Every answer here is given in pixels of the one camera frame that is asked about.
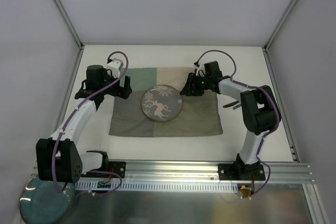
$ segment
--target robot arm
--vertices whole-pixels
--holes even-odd
[[[81,106],[79,104],[89,95],[115,81],[120,76],[122,66],[123,63],[119,59],[108,60],[107,68],[100,65],[88,66],[86,71],[87,78],[76,93],[75,101],[71,108],[71,111],[77,110],[77,112],[68,122],[66,130],[64,132],[62,130],[67,121],[64,120],[50,138],[41,138],[36,144],[38,176],[41,180],[52,180],[52,152],[60,133],[62,135],[57,148],[60,155],[56,156],[55,159],[57,181],[75,183],[79,180],[81,174],[85,174],[92,169],[109,170],[109,160],[106,152],[87,151],[79,155],[76,145],[86,124],[98,110],[105,95],[123,99],[129,97],[132,92],[130,77],[125,76],[124,87],[121,87],[120,82],[117,82],[90,100],[85,101]]]
[[[181,95],[199,96],[204,93],[204,90],[212,90],[241,102],[247,133],[243,148],[237,154],[236,161],[225,170],[225,174],[229,179],[233,177],[241,180],[251,179],[253,174],[259,174],[261,165],[257,158],[257,152],[259,147],[262,147],[260,145],[264,133],[276,126],[276,113],[263,92],[234,83],[229,76],[223,77],[217,61],[204,64],[204,70],[202,76],[197,75],[199,71],[189,73]],[[269,94],[276,105],[271,88],[269,86],[261,88]]]

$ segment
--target metal surface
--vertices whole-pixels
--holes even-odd
[[[83,194],[60,223],[294,224],[312,223],[301,185],[269,185],[252,200],[234,194],[116,191]]]
[[[71,78],[70,78],[69,83],[68,83],[67,91],[64,95],[63,103],[62,103],[61,109],[59,110],[59,114],[57,116],[57,121],[56,121],[56,124],[55,124],[55,130],[60,126],[60,124],[62,123],[62,121],[65,117],[67,107],[68,107],[68,103],[69,103],[70,96],[71,96],[71,92],[72,92],[72,87],[74,86],[73,84],[74,84],[75,79],[76,79],[76,75],[77,75],[77,72],[78,72],[80,60],[82,59],[83,52],[84,52],[84,47],[81,50],[78,51],[77,59],[75,61],[75,65],[73,66],[73,70],[72,70]]]
[[[270,48],[270,46],[272,45],[273,41],[275,40],[275,38],[277,37],[278,33],[280,32],[282,26],[284,25],[284,23],[286,22],[287,18],[289,17],[289,15],[291,14],[292,10],[294,9],[295,5],[297,4],[298,0],[291,0],[285,10],[285,12],[283,13],[283,15],[280,18],[280,21],[278,22],[276,28],[274,29],[274,31],[272,32],[272,35],[270,36],[268,42],[266,43],[266,51],[268,51],[268,49]]]
[[[61,0],[52,0],[52,1],[55,3],[62,19],[64,20],[65,24],[67,25],[67,27],[68,27],[74,41],[76,42],[77,46],[79,48],[81,48],[82,47],[82,42],[80,41],[80,38],[79,38],[75,28],[73,27],[72,22],[71,22],[71,20],[68,16],[67,12],[65,11],[65,8],[64,8]]]
[[[76,190],[106,190],[97,188],[98,182],[104,179],[85,179],[81,178],[76,184]],[[118,186],[119,180],[114,179],[111,183],[111,189]],[[238,191],[237,183],[171,183],[171,182],[134,182],[124,181],[118,191],[184,191],[184,192],[212,192],[212,193],[236,193]]]
[[[280,110],[280,113],[281,113],[281,116],[282,116],[282,122],[284,124],[283,126],[285,128],[287,140],[288,140],[289,144],[291,145],[291,148],[294,150],[294,155],[296,157],[296,161],[299,162],[300,161],[300,153],[299,153],[299,150],[296,148],[296,146],[298,146],[298,145],[296,143],[296,140],[293,138],[292,132],[291,132],[290,127],[289,127],[287,115],[286,115],[286,112],[285,112],[284,104],[283,104],[282,99],[281,99],[281,95],[280,95],[280,92],[279,92],[277,80],[275,78],[271,62],[269,60],[269,54],[264,49],[263,49],[263,52],[264,52],[264,57],[265,57],[265,61],[266,61],[266,66],[267,66],[269,76],[271,78],[272,86],[273,86],[273,89],[274,89],[275,97],[277,99],[278,107],[279,107],[279,110]]]
[[[321,200],[316,185],[303,185],[304,193],[310,210],[311,218],[314,224],[329,223],[327,214],[321,207]]]
[[[218,164],[230,162],[125,161],[124,181],[219,183]],[[310,167],[303,163],[269,163],[271,184],[313,184]],[[231,183],[248,183],[231,180]]]

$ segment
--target gray cloth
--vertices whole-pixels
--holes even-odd
[[[136,81],[141,78],[142,88],[147,89],[147,81],[152,85],[153,79],[156,79],[156,84],[171,85],[180,91],[190,71],[190,68],[130,69],[127,75],[131,77],[131,85],[133,78]],[[223,133],[216,93],[205,91],[201,97],[183,96],[183,108],[176,118],[169,122],[154,122],[141,109],[141,99],[145,92],[146,90],[139,91],[139,86],[136,86],[128,99],[115,98],[110,135],[184,137],[213,136]]]

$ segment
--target white table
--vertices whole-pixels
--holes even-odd
[[[271,86],[270,77],[260,47],[208,47],[208,46],[85,46],[82,60],[73,86],[69,109],[74,96],[86,78],[88,65],[106,66],[107,56],[113,51],[123,51],[130,61],[130,68],[145,67],[192,67],[205,51],[219,49],[229,53],[237,63],[235,79],[255,85]],[[217,60],[223,75],[233,72],[233,64],[225,55],[209,53],[203,63]],[[110,136],[109,129],[113,113],[113,97],[105,97],[97,113],[84,129],[77,149],[107,151],[113,159],[151,159],[180,161],[234,161],[243,146],[246,128],[241,108],[223,109],[232,98],[218,95],[218,108],[223,135],[210,137],[117,137]],[[272,162],[292,162],[283,124],[267,137],[261,159]]]

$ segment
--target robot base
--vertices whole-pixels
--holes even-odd
[[[237,155],[233,164],[218,165],[219,180],[266,180],[264,166],[260,162],[246,165]]]

